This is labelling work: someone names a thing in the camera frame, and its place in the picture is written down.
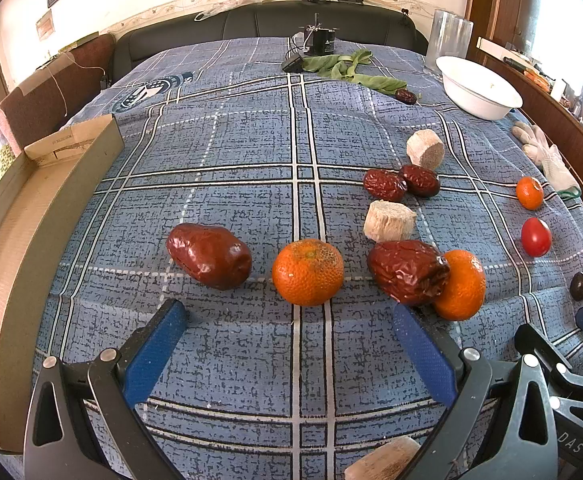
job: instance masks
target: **cherry tomato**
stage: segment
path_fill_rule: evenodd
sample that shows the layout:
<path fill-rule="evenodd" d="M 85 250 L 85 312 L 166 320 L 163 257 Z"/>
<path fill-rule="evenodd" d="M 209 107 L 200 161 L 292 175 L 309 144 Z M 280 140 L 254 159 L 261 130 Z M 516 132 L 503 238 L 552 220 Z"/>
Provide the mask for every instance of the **cherry tomato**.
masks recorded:
<path fill-rule="evenodd" d="M 526 253 L 533 258 L 538 258 L 547 254 L 551 247 L 551 231 L 542 220 L 529 218 L 523 224 L 521 241 Z"/>

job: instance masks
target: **plastic bowl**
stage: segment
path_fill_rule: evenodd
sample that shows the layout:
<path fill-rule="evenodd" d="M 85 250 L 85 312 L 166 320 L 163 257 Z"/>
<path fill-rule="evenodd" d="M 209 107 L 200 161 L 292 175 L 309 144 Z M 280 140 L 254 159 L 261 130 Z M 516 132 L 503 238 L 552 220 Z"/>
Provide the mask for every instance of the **plastic bowl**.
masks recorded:
<path fill-rule="evenodd" d="M 478 63 L 461 57 L 436 60 L 443 72 L 443 85 L 459 108 L 488 121 L 505 117 L 512 108 L 523 106 L 523 98 L 505 79 Z"/>

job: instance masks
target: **black leather headboard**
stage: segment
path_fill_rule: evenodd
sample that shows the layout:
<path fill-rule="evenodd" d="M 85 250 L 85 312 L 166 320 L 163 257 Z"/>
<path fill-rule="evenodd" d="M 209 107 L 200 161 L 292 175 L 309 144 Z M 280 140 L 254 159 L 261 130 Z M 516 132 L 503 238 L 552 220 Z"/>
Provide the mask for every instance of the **black leather headboard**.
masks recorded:
<path fill-rule="evenodd" d="M 320 13 L 320 22 L 326 27 L 337 29 L 335 36 L 340 40 L 427 53 L 427 40 L 402 12 L 347 2 L 267 2 L 221 12 L 201 22 L 189 14 L 129 31 L 116 43 L 112 80 L 118 81 L 142 61 L 168 48 L 234 38 L 287 38 L 314 23 L 315 12 Z"/>

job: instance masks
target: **small black motor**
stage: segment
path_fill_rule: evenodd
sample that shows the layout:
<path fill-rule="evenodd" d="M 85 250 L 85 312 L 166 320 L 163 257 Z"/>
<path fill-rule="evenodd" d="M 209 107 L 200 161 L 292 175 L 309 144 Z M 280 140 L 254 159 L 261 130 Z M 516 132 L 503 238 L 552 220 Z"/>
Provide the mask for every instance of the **small black motor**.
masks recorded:
<path fill-rule="evenodd" d="M 314 14 L 314 24 L 306 25 L 302 51 L 307 56 L 328 56 L 334 54 L 335 30 L 323 28 L 318 23 L 318 12 Z"/>

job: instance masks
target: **brown cushion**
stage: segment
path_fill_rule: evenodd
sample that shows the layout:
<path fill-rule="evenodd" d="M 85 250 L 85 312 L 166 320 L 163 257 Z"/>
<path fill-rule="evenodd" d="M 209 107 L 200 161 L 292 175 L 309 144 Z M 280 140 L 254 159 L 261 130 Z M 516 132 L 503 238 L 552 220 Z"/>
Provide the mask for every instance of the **brown cushion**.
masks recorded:
<path fill-rule="evenodd" d="M 98 95 L 102 70 L 85 69 L 78 65 L 107 70 L 113 51 L 112 35 L 94 38 L 70 51 L 75 63 L 65 54 L 60 54 L 49 65 L 36 70 L 0 102 L 0 130 L 16 156 L 28 144 L 59 130 Z"/>

